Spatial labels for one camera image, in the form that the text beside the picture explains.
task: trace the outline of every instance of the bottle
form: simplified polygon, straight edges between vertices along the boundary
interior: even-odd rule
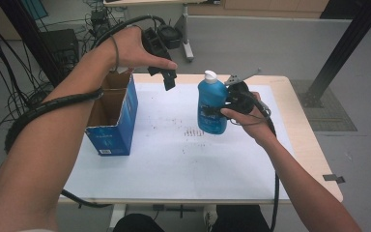
[[[228,91],[225,85],[216,78],[215,72],[206,71],[204,80],[198,84],[198,127],[207,133],[222,134],[227,128],[227,119],[218,114],[206,115],[204,108],[220,108],[225,104]]]

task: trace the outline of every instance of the person's left hand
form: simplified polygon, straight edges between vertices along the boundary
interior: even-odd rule
[[[119,49],[119,67],[137,68],[152,66],[166,70],[177,69],[173,61],[156,57],[148,53],[141,42],[141,29],[136,26],[125,28],[113,35]],[[106,52],[114,52],[114,64],[116,64],[116,49],[111,39],[102,43],[99,48]]]

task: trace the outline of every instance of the person's right arm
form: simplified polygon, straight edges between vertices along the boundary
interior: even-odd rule
[[[279,143],[265,122],[223,108],[221,113],[235,119],[269,155],[301,221],[309,231],[361,231],[345,207],[310,176]],[[261,115],[257,109],[251,114]]]

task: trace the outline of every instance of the white bottle cap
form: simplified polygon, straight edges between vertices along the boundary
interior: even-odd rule
[[[216,73],[213,71],[206,71],[206,76],[204,76],[204,78],[209,84],[216,83]]]

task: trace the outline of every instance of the open box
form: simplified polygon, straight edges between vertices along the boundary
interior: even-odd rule
[[[110,73],[102,84],[103,97],[95,101],[86,134],[101,156],[128,156],[138,100],[128,73]]]

